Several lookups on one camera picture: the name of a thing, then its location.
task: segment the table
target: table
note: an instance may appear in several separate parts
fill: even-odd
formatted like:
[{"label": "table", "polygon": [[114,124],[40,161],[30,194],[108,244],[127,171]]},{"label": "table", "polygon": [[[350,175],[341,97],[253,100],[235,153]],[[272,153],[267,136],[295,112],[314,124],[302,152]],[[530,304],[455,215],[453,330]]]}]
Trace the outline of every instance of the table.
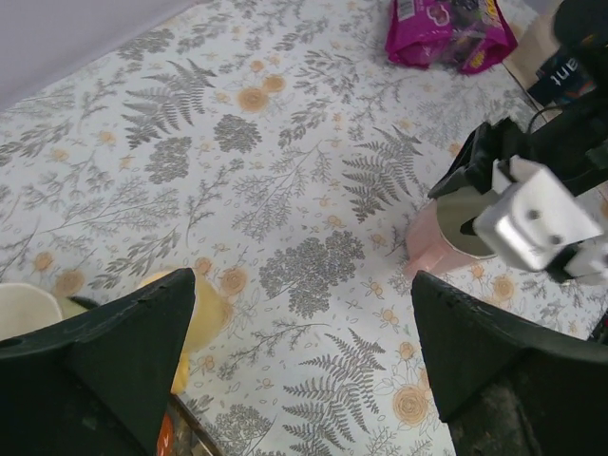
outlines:
[{"label": "table", "polygon": [[[388,65],[387,11],[206,0],[1,115],[1,279],[102,302],[170,267],[211,280],[224,330],[183,398],[228,455],[454,454],[404,230],[471,129],[533,110],[502,66]],[[498,259],[443,279],[576,337],[607,305]]]}]

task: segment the purple bag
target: purple bag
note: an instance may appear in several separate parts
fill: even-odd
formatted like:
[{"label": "purple bag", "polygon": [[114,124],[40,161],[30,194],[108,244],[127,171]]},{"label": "purple bag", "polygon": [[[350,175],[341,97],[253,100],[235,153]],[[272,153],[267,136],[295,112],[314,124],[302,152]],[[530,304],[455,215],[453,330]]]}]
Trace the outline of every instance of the purple bag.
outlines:
[{"label": "purple bag", "polygon": [[517,46],[496,0],[393,0],[386,51],[396,64],[441,63],[465,74],[500,63]]}]

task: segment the pink mug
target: pink mug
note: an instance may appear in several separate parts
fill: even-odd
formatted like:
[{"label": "pink mug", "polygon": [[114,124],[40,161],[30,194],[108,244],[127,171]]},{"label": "pink mug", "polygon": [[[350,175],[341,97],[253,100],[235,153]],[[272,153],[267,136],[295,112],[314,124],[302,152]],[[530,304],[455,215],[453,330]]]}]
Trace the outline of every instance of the pink mug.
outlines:
[{"label": "pink mug", "polygon": [[427,271],[438,276],[494,257],[481,239],[460,232],[463,223],[493,200],[492,195],[480,195],[472,187],[434,199],[406,232],[409,261],[404,274],[413,278],[418,271]]}]

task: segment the floral tablecloth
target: floral tablecloth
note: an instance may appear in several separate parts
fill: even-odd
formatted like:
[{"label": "floral tablecloth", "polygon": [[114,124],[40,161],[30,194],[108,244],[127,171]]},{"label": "floral tablecloth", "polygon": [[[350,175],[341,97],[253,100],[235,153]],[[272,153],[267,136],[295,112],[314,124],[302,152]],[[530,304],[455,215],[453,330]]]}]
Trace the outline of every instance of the floral tablecloth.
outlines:
[{"label": "floral tablecloth", "polygon": [[[185,397],[228,455],[453,454],[404,230],[471,129],[533,111],[502,66],[388,65],[387,25],[386,0],[207,0],[8,109],[0,277],[103,302],[211,280],[224,330]],[[577,337],[607,304],[498,259],[444,279]]]}]

